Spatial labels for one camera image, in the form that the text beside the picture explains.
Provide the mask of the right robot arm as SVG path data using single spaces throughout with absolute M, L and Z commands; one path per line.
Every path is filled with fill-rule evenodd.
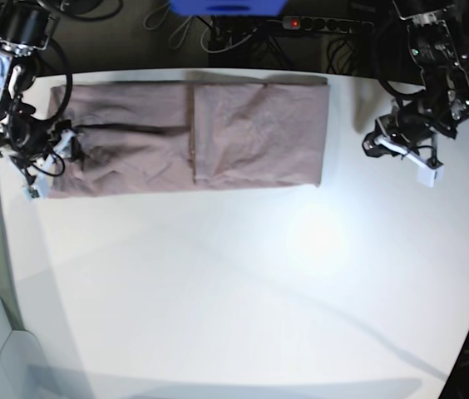
M 45 7 L 28 1 L 8 1 L 0 12 L 0 149 L 10 148 L 24 165 L 41 156 L 57 156 L 61 135 L 51 128 L 72 96 L 70 63 L 52 38 L 56 23 Z M 23 101 L 23 92 L 37 79 L 36 55 L 49 47 L 62 61 L 66 85 L 55 113 L 41 120 L 34 116 L 36 109 Z

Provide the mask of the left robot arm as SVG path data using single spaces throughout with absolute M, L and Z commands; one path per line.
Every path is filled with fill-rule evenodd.
M 420 91 L 398 91 L 383 76 L 379 48 L 394 25 L 407 33 L 408 53 L 422 79 Z M 371 52 L 374 75 L 393 106 L 365 136 L 365 155 L 412 158 L 428 149 L 426 164 L 438 166 L 437 137 L 455 139 L 457 127 L 469 120 L 469 50 L 463 43 L 461 7 L 456 1 L 394 1 L 373 35 Z

